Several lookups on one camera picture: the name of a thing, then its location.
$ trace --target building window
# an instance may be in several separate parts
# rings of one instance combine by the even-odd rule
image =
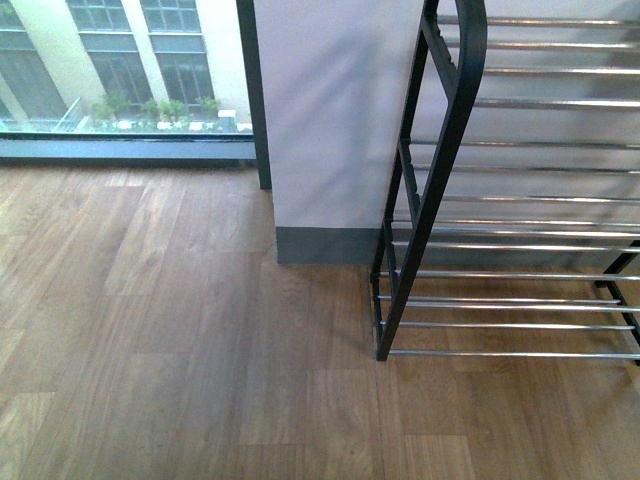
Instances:
[[[133,107],[140,107],[151,98],[149,82],[137,54],[94,52],[89,56],[107,92],[126,92]]]
[[[184,102],[189,111],[200,110],[198,98],[213,98],[209,66],[204,55],[158,54],[160,70],[172,100]]]
[[[0,29],[22,30],[22,23],[9,0],[0,0]]]
[[[67,0],[80,31],[129,31],[121,0]]]
[[[8,0],[0,0],[0,36],[0,72],[31,126],[46,130],[66,107]]]
[[[133,35],[82,33],[81,37],[107,92],[124,92],[134,110],[152,97]]]
[[[195,0],[142,0],[151,32],[200,32]]]

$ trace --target building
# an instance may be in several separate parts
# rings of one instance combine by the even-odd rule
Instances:
[[[5,130],[250,122],[233,0],[0,0],[0,35]]]

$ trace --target gray baseboard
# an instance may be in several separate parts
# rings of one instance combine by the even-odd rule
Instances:
[[[276,227],[278,263],[369,265],[378,229]]]
[[[399,240],[408,238],[409,231],[396,231]],[[281,264],[328,264],[328,265],[370,265],[373,261],[378,230],[374,228],[304,228],[276,227],[278,242],[278,263]],[[505,238],[480,237],[437,237],[443,242],[462,243],[511,243]],[[539,239],[527,243],[542,244]],[[591,242],[575,242],[589,245]],[[629,242],[610,242],[612,245],[627,245]],[[396,249],[402,258],[403,249]],[[595,267],[604,270],[616,257],[615,252],[559,253],[521,252],[491,250],[429,250],[425,263],[432,267]]]

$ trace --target green plant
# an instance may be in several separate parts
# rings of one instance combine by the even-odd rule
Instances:
[[[113,90],[107,92],[102,97],[101,103],[94,103],[91,106],[93,116],[96,120],[118,119],[119,115],[131,108],[131,102],[127,99],[127,92],[123,90]]]
[[[202,106],[202,110],[205,112],[207,120],[218,119],[218,111],[220,111],[222,100],[219,98],[198,97],[196,98],[196,102]]]
[[[164,122],[188,121],[189,109],[180,100],[161,100],[158,103],[160,119]]]
[[[158,122],[160,120],[160,107],[158,102],[150,98],[140,106],[142,112],[141,117],[150,122]]]

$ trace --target white wall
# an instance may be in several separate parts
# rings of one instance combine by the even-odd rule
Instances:
[[[640,17],[637,0],[488,0],[486,3],[489,16],[635,20]],[[443,0],[441,4],[445,7],[444,13],[455,11],[452,0]],[[277,226],[378,227],[421,7],[421,0],[256,0]],[[445,35],[451,32],[443,30]],[[508,37],[512,33],[492,29],[490,38]],[[623,33],[592,32],[603,40],[621,40]],[[557,35],[558,40],[585,39],[584,33],[576,30],[527,32],[531,38],[550,38],[551,34]],[[575,58],[567,54],[491,52],[488,64],[562,65],[584,60],[584,57]],[[608,54],[587,56],[585,61],[609,65],[620,59]],[[433,136],[439,130],[446,104],[437,82],[433,75],[426,82],[414,138]],[[628,90],[625,94],[638,93],[633,85],[625,88]],[[593,81],[576,83],[571,79],[507,83],[494,77],[483,80],[481,95],[597,98],[607,96],[612,89],[618,91],[623,87]],[[639,117],[637,114],[478,110],[473,114],[467,138],[501,136],[512,140],[640,143]],[[459,163],[496,163],[496,156],[503,154],[504,151],[467,151],[461,154]],[[548,152],[511,151],[508,154],[513,155],[516,162],[541,159],[542,163],[554,164],[557,160]],[[564,155],[569,163],[585,165],[627,166],[633,162],[633,157],[620,152],[592,152],[586,156],[565,152]],[[516,176],[506,181],[495,176],[459,177],[452,183],[450,193],[480,192],[486,188],[520,194],[640,194],[635,184],[625,179],[599,177],[594,182],[557,176],[535,179]],[[464,211],[467,207],[460,205],[448,208],[453,215],[467,213]],[[628,210],[621,210],[621,215],[626,215]],[[498,213],[518,214],[508,209]],[[558,215],[567,213],[559,211]],[[593,212],[594,215],[610,213],[610,209]]]

